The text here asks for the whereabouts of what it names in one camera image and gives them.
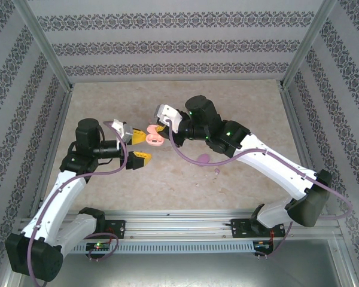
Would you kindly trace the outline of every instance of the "cable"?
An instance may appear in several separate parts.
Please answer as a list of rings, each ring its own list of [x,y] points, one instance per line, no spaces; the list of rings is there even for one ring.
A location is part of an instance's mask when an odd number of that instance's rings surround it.
[[[102,260],[108,258],[110,255],[112,255],[112,254],[116,251],[116,249],[118,248],[118,237],[117,237],[117,235],[115,235],[114,233],[103,232],[103,233],[90,234],[90,235],[88,235],[87,237],[85,237],[84,239],[89,239],[89,238],[92,238],[92,237],[95,237],[95,236],[111,236],[111,237],[115,238],[115,240],[116,240],[115,247],[114,247],[114,249],[113,249],[111,252],[105,254],[105,255],[104,255],[103,257],[101,257],[101,258],[96,258],[96,259],[95,259],[97,262],[99,262],[99,261],[102,261]],[[92,254],[93,250],[94,250],[94,249],[89,250],[89,254],[88,254],[89,260],[93,260],[93,259],[94,259],[94,258],[92,258],[92,257],[90,256],[90,255]]]
[[[38,231],[38,229],[40,228],[40,224],[41,224],[41,221],[45,215],[45,213],[47,212],[49,206],[51,205],[52,201],[56,198],[56,196],[68,185],[70,184],[72,181],[75,181],[76,179],[79,179],[79,178],[83,178],[83,177],[86,177],[86,176],[96,176],[96,175],[113,175],[119,171],[121,171],[125,166],[126,166],[126,162],[127,162],[127,149],[126,149],[126,145],[125,143],[123,142],[121,136],[118,134],[118,132],[116,131],[116,129],[113,129],[112,127],[112,121],[104,121],[104,125],[106,125],[107,127],[109,127],[114,133],[115,133],[115,136],[117,137],[117,139],[120,141],[121,143],[121,146],[122,146],[122,149],[124,151],[124,162],[122,163],[122,165],[118,168],[118,169],[115,169],[115,170],[112,170],[110,172],[90,172],[90,173],[85,173],[83,175],[78,175],[78,176],[75,176],[69,180],[67,180],[66,182],[64,182],[55,192],[54,194],[50,197],[50,199],[48,200],[48,202],[45,204],[45,207],[43,208],[40,216],[38,217],[37,219],[37,222],[34,226],[34,230],[32,232],[32,235],[31,235],[31,238],[29,239],[29,243],[28,243],[28,250],[27,250],[27,265],[28,265],[28,271],[29,271],[29,276],[31,277],[33,283],[34,283],[34,286],[35,287],[45,287],[47,282],[45,282],[43,284],[43,286],[40,286],[38,284],[38,282],[36,281],[36,277],[35,277],[35,273],[34,273],[34,270],[32,268],[32,246],[33,246],[33,243],[34,243],[34,240],[36,238],[36,233]]]
[[[246,151],[242,151],[239,154],[234,155],[232,158],[229,158],[229,159],[224,160],[224,161],[220,161],[218,163],[201,163],[199,161],[192,160],[192,159],[188,158],[186,155],[184,155],[183,153],[181,153],[181,151],[175,145],[175,142],[174,142],[174,139],[173,139],[173,122],[171,120],[166,120],[166,122],[169,123],[169,139],[170,139],[170,143],[172,144],[172,147],[173,147],[174,151],[180,157],[182,157],[185,161],[187,161],[189,163],[193,163],[193,164],[196,164],[198,166],[221,166],[221,165],[226,164],[226,163],[231,163],[232,161],[236,160],[237,158],[239,158],[239,157],[241,157],[241,156],[243,156],[245,154],[252,153],[252,152],[260,152],[260,153],[263,153],[263,154],[267,154],[267,155],[271,156],[272,158],[274,158],[275,160],[278,160],[284,166],[288,167],[289,169],[291,169],[293,172],[300,175],[301,177],[307,179],[308,181],[312,182],[313,184],[315,184],[315,185],[327,190],[328,192],[334,194],[336,197],[343,200],[348,206],[348,210],[345,213],[341,214],[341,215],[338,215],[338,216],[319,216],[319,219],[324,219],[324,220],[342,219],[342,218],[347,217],[348,215],[350,215],[351,212],[352,212],[352,204],[346,197],[344,197],[343,195],[341,195],[337,191],[325,186],[324,184],[321,184],[320,182],[316,181],[315,179],[310,178],[309,176],[307,176],[306,174],[304,174],[300,170],[296,169],[295,167],[293,167],[292,165],[290,165],[289,163],[287,163],[286,161],[284,161],[283,159],[281,159],[280,157],[278,157],[277,155],[273,154],[272,152],[270,152],[270,151],[268,151],[266,149],[260,149],[260,148],[247,149]]]

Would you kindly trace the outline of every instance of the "patterned wall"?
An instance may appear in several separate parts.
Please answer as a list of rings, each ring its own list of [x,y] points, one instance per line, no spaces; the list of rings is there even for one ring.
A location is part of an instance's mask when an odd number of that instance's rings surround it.
[[[354,205],[342,221],[359,278],[359,0],[336,3],[289,87],[316,170]],[[331,197],[331,212],[346,206]]]
[[[29,216],[64,97],[13,3],[0,0],[0,268],[15,220]]]
[[[322,0],[34,0],[73,83],[280,80]]]

